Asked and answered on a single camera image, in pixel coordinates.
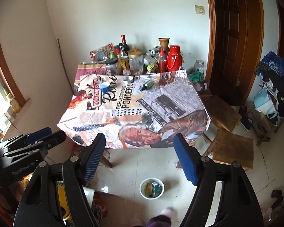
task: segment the purple pants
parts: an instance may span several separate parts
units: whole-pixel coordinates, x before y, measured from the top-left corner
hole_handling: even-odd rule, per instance
[[[171,227],[171,220],[167,216],[159,215],[157,217],[151,218],[148,221],[146,227]]]

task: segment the thermos handle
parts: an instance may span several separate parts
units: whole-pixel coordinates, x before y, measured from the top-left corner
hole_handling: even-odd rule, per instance
[[[171,67],[168,66],[168,60],[166,61],[166,66],[167,68],[173,68],[173,66],[175,65],[176,62],[176,58],[179,56],[179,54],[175,54],[175,58],[173,59],[173,65]]]

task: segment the shoe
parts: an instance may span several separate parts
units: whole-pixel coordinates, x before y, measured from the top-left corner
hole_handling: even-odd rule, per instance
[[[241,125],[246,129],[247,131],[250,131],[251,125],[253,123],[252,119],[249,119],[248,117],[243,116],[240,119]]]
[[[247,107],[241,106],[240,109],[239,109],[239,114],[240,114],[241,116],[243,116],[243,115],[246,114],[246,113],[247,113]]]
[[[171,208],[165,208],[162,212],[161,215],[164,215],[166,217],[168,217],[170,220],[172,220],[173,218],[173,209]]]
[[[129,222],[128,222],[128,226],[129,227],[135,227],[135,226],[143,226],[142,221],[138,218],[132,218]]]

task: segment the gold jar lid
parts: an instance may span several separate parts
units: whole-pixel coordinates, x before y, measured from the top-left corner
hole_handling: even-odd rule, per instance
[[[142,55],[142,52],[140,51],[133,51],[133,52],[128,52],[129,58],[136,58]]]

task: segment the wall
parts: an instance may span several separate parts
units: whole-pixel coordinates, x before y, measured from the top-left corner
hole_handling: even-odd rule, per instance
[[[0,0],[0,42],[11,74],[25,99],[31,99],[16,117],[21,133],[57,123],[71,100],[46,0]],[[11,127],[6,138],[19,135]],[[50,150],[49,157],[63,162],[70,140]]]
[[[208,0],[47,0],[52,25],[61,43],[71,81],[79,62],[90,62],[89,51],[113,42],[126,42],[146,51],[169,37],[180,45],[186,63],[207,61],[209,49]],[[195,14],[195,5],[205,15]]]
[[[261,59],[270,51],[277,52],[279,43],[279,14],[276,0],[262,0],[264,10],[264,37]],[[260,91],[260,77],[256,76],[247,101],[253,101]]]

